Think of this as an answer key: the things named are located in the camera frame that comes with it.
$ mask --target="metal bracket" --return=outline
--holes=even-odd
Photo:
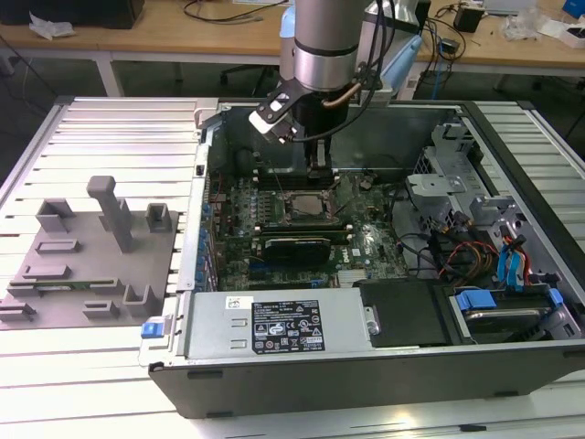
[[[410,190],[419,197],[449,197],[465,192],[465,184],[458,176],[414,174],[409,176]]]
[[[193,111],[193,118],[195,120],[195,127],[198,130],[203,130],[210,126],[213,121],[209,119],[219,114],[219,99],[217,98],[203,98],[197,99],[195,110]]]
[[[303,96],[313,93],[296,79],[286,80],[256,108],[265,123],[279,121]]]
[[[469,210],[473,214],[473,222],[479,226],[491,226],[502,218],[502,215],[515,205],[510,196],[504,197],[476,197]]]

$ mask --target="gray post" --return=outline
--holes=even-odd
[[[113,177],[94,176],[88,183],[87,191],[90,197],[97,199],[100,203],[103,216],[108,222],[120,250],[122,253],[128,253],[132,249],[132,234],[128,222],[124,220],[120,204],[113,195],[115,187],[116,180]]]

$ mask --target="warning label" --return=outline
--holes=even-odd
[[[319,301],[252,304],[252,349],[257,354],[325,350]]]

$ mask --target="blue latch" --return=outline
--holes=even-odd
[[[143,323],[143,328],[140,333],[142,338],[161,338],[164,336],[165,331],[165,324],[155,323],[155,322],[146,322]]]
[[[494,298],[490,290],[464,290],[460,294],[455,296],[457,305],[462,311],[468,309],[478,308],[496,308]]]
[[[550,300],[552,300],[555,308],[563,305],[563,296],[560,295],[560,291],[557,288],[551,288],[548,290],[548,294],[550,294]]]

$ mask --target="red wire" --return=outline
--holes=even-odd
[[[221,193],[221,184],[223,183],[223,178],[221,177],[221,174],[219,174],[219,185],[218,185],[218,193],[216,194],[215,197],[213,197],[213,202],[215,203],[218,200],[219,194]]]

